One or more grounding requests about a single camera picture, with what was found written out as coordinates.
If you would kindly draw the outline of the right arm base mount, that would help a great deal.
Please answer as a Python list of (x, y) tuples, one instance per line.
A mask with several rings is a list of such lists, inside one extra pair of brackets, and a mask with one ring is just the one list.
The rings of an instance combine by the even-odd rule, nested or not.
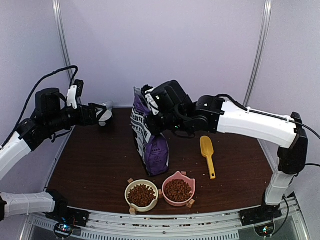
[(260, 206), (241, 210), (239, 216), (242, 226), (248, 226), (272, 221), (281, 217), (282, 212), (280, 203), (271, 205), (263, 200)]

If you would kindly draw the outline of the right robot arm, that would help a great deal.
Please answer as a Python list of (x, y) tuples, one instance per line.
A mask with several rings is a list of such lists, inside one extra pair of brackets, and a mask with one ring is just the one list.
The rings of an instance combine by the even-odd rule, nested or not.
[(300, 115), (276, 115), (245, 107), (227, 94), (204, 95), (193, 102), (176, 80), (141, 90), (150, 113), (145, 123), (156, 136), (168, 130), (191, 138), (196, 132), (237, 134), (278, 145), (279, 164), (256, 210), (259, 220), (268, 220), (280, 204), (294, 175), (306, 165), (308, 136)]

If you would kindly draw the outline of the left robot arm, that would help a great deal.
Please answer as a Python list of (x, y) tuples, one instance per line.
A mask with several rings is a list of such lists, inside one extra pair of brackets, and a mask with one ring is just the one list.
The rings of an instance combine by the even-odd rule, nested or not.
[[(82, 91), (72, 85), (63, 96), (58, 88), (46, 88), (35, 94), (35, 110), (30, 118), (18, 122), (8, 142), (0, 149), (0, 177), (5, 175), (25, 156), (35, 151), (45, 140), (54, 142), (58, 132), (69, 132), (73, 126), (97, 125), (108, 108), (89, 103), (77, 104)], [(58, 222), (72, 218), (68, 200), (56, 190), (40, 193), (0, 194), (0, 219), (46, 213)]]

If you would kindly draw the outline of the yellow plastic scoop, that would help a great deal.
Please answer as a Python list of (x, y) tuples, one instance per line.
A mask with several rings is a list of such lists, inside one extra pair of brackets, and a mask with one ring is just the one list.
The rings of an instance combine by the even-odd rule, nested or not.
[(215, 167), (213, 163), (214, 148), (211, 139), (208, 136), (200, 138), (200, 151), (201, 155), (206, 159), (209, 178), (214, 180), (216, 178)]

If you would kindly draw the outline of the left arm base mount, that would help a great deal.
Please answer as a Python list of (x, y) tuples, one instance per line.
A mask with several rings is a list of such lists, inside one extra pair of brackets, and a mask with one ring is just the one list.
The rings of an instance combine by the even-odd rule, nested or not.
[(45, 216), (48, 219), (73, 226), (87, 226), (90, 215), (88, 211), (69, 207), (69, 201), (67, 198), (57, 190), (46, 190), (46, 193), (50, 194), (54, 201), (53, 211), (45, 213)]

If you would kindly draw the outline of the purple puppy food bag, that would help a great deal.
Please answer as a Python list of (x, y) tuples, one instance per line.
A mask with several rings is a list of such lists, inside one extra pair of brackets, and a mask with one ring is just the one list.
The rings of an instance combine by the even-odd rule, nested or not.
[(169, 146), (163, 134), (153, 135), (149, 131), (145, 117), (151, 112), (143, 98), (141, 89), (133, 88), (134, 102), (131, 110), (131, 127), (134, 144), (148, 176), (154, 177), (169, 170)]

